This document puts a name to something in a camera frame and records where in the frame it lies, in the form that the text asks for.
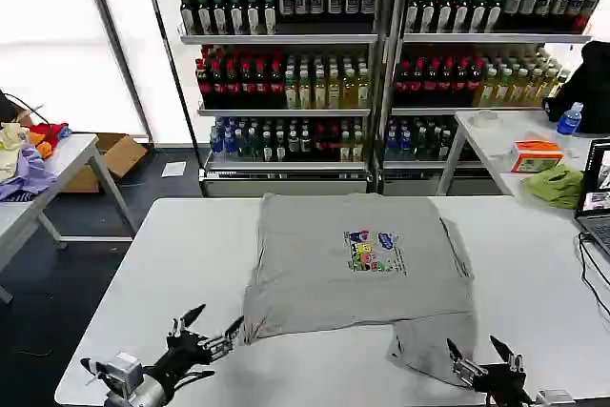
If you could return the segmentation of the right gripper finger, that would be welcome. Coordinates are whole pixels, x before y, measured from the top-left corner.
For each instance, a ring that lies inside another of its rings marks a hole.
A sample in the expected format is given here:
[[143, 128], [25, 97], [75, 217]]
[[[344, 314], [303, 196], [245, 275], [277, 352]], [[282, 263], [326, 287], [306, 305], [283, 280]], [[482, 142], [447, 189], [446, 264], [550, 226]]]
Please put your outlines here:
[[495, 336], [490, 336], [490, 341], [500, 356], [501, 360], [509, 366], [509, 370], [516, 373], [524, 373], [522, 364], [522, 355], [516, 355], [507, 344], [497, 339]]
[[475, 386], [486, 376], [486, 370], [465, 358], [451, 339], [447, 339], [447, 346], [452, 359], [452, 371], [467, 386]]

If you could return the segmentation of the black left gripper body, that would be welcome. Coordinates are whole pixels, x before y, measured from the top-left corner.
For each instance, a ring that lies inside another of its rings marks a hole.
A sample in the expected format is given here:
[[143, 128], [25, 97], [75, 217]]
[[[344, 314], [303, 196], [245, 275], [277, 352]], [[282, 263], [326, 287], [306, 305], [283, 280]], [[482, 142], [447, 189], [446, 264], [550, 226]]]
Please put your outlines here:
[[209, 365], [212, 353], [203, 346], [204, 336], [184, 331], [180, 336], [166, 338], [168, 349], [151, 367], [157, 381], [179, 381], [195, 365]]

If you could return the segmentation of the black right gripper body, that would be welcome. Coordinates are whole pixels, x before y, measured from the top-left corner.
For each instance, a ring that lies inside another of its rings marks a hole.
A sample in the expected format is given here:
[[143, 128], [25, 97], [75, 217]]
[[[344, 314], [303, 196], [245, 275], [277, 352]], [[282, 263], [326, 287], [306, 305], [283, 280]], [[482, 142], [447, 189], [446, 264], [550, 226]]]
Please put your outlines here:
[[485, 364], [486, 376], [472, 389], [485, 394], [485, 406], [529, 406], [534, 401], [524, 390], [525, 373], [509, 370], [506, 363]]

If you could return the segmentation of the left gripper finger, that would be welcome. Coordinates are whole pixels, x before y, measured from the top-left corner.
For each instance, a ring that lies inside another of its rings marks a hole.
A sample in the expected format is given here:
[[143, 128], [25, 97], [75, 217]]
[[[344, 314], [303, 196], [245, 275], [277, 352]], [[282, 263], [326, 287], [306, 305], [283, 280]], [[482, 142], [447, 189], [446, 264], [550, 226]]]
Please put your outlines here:
[[204, 362], [215, 362], [234, 349], [243, 320], [244, 316], [240, 316], [222, 334], [199, 339], [198, 347]]
[[198, 319], [205, 308], [206, 304], [201, 304], [187, 311], [182, 317], [174, 318], [169, 336], [179, 337], [183, 331], [186, 331]]

